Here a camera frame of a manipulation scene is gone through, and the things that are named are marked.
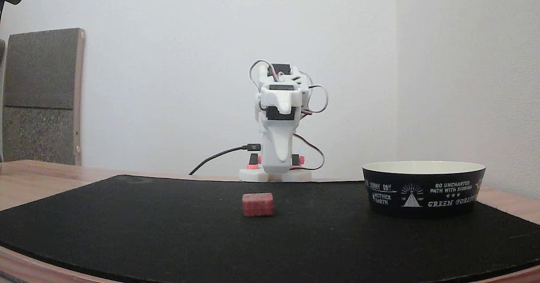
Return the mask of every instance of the black bowl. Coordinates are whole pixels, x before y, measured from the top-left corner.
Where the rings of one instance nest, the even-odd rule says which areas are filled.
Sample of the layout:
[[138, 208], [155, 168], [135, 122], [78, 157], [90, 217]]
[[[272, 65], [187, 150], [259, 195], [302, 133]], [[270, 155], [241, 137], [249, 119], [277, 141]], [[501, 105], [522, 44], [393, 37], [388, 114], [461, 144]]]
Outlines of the black bowl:
[[388, 216], [439, 218], [473, 210], [486, 167], [468, 162], [380, 162], [363, 166], [370, 207]]

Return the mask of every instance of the red cube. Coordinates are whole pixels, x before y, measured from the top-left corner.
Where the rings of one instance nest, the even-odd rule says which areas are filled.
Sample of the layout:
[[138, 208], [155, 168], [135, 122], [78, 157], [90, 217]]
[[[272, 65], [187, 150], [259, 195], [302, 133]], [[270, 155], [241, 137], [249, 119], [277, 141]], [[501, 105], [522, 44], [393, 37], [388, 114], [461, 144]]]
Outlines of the red cube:
[[274, 214], [272, 193], [246, 193], [242, 196], [244, 216], [271, 216]]

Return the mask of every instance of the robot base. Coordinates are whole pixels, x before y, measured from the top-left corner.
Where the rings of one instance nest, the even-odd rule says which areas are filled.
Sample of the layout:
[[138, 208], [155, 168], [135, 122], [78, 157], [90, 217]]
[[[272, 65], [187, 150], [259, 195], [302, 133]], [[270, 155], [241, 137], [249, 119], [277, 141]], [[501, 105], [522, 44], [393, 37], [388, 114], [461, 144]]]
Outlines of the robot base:
[[311, 182], [311, 171], [305, 169], [289, 170], [278, 174], [268, 174], [262, 168], [240, 169], [238, 176], [243, 182]]

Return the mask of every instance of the white robotic arm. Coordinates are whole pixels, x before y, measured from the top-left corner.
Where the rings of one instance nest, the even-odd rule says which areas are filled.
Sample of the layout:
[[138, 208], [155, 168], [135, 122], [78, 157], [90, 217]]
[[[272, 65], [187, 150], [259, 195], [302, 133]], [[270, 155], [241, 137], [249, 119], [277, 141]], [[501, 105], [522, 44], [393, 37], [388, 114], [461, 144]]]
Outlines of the white robotic arm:
[[[257, 77], [251, 70], [259, 64]], [[242, 181], [310, 181], [307, 170], [291, 170], [293, 164], [292, 139], [300, 120], [312, 113], [308, 108], [310, 88], [304, 86], [309, 77], [297, 67], [270, 64], [259, 60], [251, 66], [250, 78], [256, 85], [255, 119], [262, 133], [262, 168], [241, 169]]]

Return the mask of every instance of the black mat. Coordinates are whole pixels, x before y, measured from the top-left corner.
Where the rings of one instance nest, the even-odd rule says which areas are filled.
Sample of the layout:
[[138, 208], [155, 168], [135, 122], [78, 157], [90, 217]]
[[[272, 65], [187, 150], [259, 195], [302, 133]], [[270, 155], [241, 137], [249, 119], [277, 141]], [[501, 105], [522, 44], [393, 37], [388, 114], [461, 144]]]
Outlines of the black mat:
[[[245, 218], [242, 194], [274, 195]], [[540, 264], [540, 226], [477, 204], [440, 220], [370, 212], [361, 182], [113, 177], [0, 212], [0, 245], [119, 281], [465, 282]]]

